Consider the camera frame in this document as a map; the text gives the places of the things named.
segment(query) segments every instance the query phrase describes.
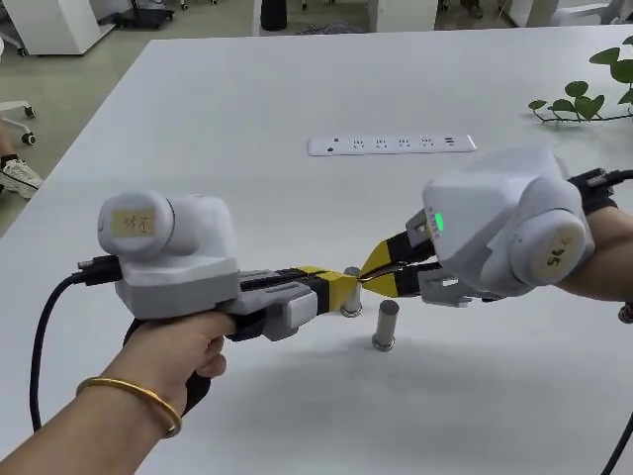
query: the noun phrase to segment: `gold bangle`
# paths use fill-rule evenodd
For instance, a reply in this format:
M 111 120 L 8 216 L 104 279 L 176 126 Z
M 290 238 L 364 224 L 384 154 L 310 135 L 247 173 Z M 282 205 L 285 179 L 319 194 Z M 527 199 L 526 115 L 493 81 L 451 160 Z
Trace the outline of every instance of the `gold bangle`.
M 128 393 L 139 396 L 141 399 L 149 401 L 160 407 L 160 409 L 162 409 L 162 411 L 171 421 L 171 426 L 167 430 L 165 438 L 170 438 L 177 435 L 178 432 L 180 432 L 180 430 L 182 429 L 182 418 L 180 417 L 180 415 L 176 412 L 174 408 L 172 408 L 153 391 L 141 388 L 134 383 L 130 383 L 121 379 L 94 377 L 86 379 L 77 387 L 77 395 L 81 393 L 84 389 L 90 388 L 92 386 L 110 386 L 111 388 L 121 389 Z

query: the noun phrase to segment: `white power strip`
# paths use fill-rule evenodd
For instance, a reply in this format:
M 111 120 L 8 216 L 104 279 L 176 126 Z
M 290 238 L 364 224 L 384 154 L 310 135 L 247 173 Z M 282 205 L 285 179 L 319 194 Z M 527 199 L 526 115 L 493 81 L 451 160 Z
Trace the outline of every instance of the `white power strip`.
M 308 142 L 308 154 L 311 156 L 446 153 L 476 149 L 470 136 L 450 134 L 331 137 Z

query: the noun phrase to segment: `shoe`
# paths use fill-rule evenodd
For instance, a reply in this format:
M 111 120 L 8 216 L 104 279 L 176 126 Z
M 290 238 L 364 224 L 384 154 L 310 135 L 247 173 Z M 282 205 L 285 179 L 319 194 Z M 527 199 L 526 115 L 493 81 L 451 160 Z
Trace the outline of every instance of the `shoe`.
M 478 20 L 484 18 L 484 12 L 479 5 L 475 5 L 473 8 L 471 8 L 468 11 L 468 14 L 473 18 L 477 18 Z
M 0 171 L 0 184 L 7 191 L 18 193 L 26 200 L 33 198 L 42 185 L 42 179 L 24 160 L 9 160 Z
M 468 11 L 468 14 L 473 18 L 484 18 L 484 12 L 482 8 L 479 6 L 478 0 L 461 0 L 460 2 L 462 7 Z

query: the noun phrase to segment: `metal bolt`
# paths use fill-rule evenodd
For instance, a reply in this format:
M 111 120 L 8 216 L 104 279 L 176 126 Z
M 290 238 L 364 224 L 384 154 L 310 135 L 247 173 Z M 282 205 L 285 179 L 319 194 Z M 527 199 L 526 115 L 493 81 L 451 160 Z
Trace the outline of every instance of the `metal bolt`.
M 343 273 L 353 277 L 360 277 L 360 269 L 358 267 L 347 267 Z M 352 295 L 341 305 L 340 313 L 343 314 L 344 317 L 358 317 L 363 312 L 363 305 L 360 303 L 360 291 L 362 288 L 363 285 L 358 282 Z
M 400 305 L 393 300 L 384 300 L 378 312 L 376 332 L 372 336 L 372 343 L 379 351 L 389 351 L 396 344 L 394 333 Z

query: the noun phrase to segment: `table surface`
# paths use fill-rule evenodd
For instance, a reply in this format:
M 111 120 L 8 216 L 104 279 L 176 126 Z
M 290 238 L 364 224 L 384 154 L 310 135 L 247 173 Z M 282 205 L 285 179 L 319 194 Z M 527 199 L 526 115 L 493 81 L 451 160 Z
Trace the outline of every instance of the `table surface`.
M 572 172 L 630 168 L 628 122 L 556 129 L 526 114 L 583 79 L 631 27 L 152 42 L 0 241 L 0 456 L 30 432 L 27 387 L 42 305 L 101 254 L 101 203 L 124 189 L 223 197 L 243 269 L 360 264 L 404 229 L 423 184 L 493 149 L 552 143 Z M 469 154 L 309 157 L 314 136 L 471 134 Z M 633 207 L 633 186 L 617 190 Z M 633 409 L 619 308 L 556 289 L 467 310 L 402 301 L 397 345 L 375 352 L 380 299 L 288 340 L 226 348 L 227 375 L 142 474 L 598 473 Z M 112 286 L 73 288 L 52 316 L 45 420 L 120 347 Z M 619 473 L 633 468 L 633 449 Z

